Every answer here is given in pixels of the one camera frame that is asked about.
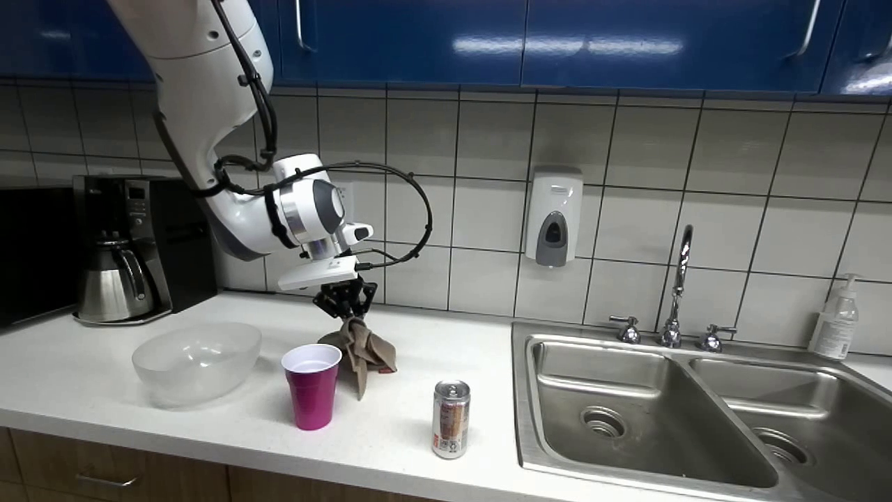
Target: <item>crumpled paper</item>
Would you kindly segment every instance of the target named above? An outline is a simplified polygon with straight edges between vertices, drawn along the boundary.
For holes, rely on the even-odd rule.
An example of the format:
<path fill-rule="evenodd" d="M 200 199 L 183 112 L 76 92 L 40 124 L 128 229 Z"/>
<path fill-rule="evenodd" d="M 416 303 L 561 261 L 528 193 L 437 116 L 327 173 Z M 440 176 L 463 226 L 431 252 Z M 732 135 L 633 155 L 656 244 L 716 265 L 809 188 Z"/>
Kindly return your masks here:
<path fill-rule="evenodd" d="M 363 319 L 346 319 L 341 331 L 324 335 L 321 342 L 338 345 L 346 354 L 341 367 L 355 377 L 356 398 L 366 395 L 367 370 L 395 374 L 395 347 Z"/>

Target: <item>tile backsplash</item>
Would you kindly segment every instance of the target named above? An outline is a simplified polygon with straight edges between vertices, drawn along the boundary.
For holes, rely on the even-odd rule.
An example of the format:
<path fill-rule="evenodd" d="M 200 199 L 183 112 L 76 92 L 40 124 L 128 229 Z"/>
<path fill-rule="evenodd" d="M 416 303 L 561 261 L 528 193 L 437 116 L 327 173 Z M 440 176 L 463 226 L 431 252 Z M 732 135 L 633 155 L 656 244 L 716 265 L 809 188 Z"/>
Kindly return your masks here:
<path fill-rule="evenodd" d="M 275 88 L 281 153 L 413 170 L 434 209 L 422 259 L 367 273 L 380 300 L 525 319 L 603 324 L 668 310 L 674 248 L 695 223 L 684 328 L 805 345 L 834 282 L 858 273 L 855 351 L 892 354 L 892 120 L 886 99 L 731 99 L 561 92 Z M 154 130 L 154 88 L 0 82 L 0 184 L 82 173 L 179 176 Z M 224 149 L 253 153 L 253 124 Z M 576 259 L 525 259 L 535 166 L 585 179 Z M 373 248 L 405 252 L 422 204 L 399 179 L 332 176 Z M 239 173 L 242 184 L 264 176 Z M 217 255 L 232 290 L 275 290 L 299 261 Z"/>

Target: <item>double sink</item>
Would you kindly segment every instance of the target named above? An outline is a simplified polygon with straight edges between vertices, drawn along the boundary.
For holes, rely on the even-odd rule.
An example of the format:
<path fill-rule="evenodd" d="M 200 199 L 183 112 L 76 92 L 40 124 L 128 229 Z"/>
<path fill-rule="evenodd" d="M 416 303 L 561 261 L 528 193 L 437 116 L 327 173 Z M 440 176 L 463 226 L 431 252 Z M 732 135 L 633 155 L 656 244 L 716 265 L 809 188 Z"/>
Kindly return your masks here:
<path fill-rule="evenodd" d="M 798 351 L 515 325 L 525 469 L 702 498 L 889 498 L 892 395 Z"/>

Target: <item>aluminum can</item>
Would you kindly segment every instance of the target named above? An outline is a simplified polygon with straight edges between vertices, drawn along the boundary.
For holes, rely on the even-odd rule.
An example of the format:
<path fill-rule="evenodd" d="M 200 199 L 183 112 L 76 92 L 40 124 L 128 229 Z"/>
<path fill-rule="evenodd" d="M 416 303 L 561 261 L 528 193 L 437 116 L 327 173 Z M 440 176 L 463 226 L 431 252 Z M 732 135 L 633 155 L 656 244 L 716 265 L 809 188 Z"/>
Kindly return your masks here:
<path fill-rule="evenodd" d="M 437 457 L 455 460 L 469 449 L 470 386 L 465 381 L 437 381 L 431 449 Z"/>

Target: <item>coffee maker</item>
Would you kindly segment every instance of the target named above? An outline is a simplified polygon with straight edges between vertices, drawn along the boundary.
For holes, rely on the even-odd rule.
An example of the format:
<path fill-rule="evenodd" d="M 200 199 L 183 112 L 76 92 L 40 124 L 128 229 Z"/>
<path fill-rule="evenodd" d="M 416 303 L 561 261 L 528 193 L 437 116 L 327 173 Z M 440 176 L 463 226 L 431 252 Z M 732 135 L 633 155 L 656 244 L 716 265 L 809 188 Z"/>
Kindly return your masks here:
<path fill-rule="evenodd" d="M 211 232 L 183 180 L 83 176 L 76 199 L 82 324 L 150 324 L 217 292 Z"/>

